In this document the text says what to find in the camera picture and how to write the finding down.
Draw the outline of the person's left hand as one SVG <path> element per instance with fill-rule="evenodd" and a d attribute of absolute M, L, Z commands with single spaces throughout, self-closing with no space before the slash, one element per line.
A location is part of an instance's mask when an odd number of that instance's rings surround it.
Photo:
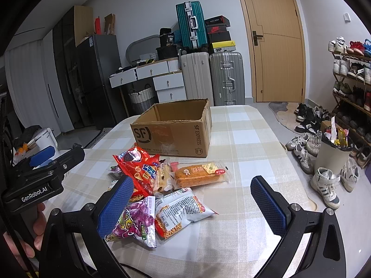
<path fill-rule="evenodd" d="M 12 214 L 1 204 L 1 265 L 8 266 L 10 277 L 37 276 L 32 262 L 41 251 L 46 218 L 45 204 L 39 203 L 25 215 Z"/>

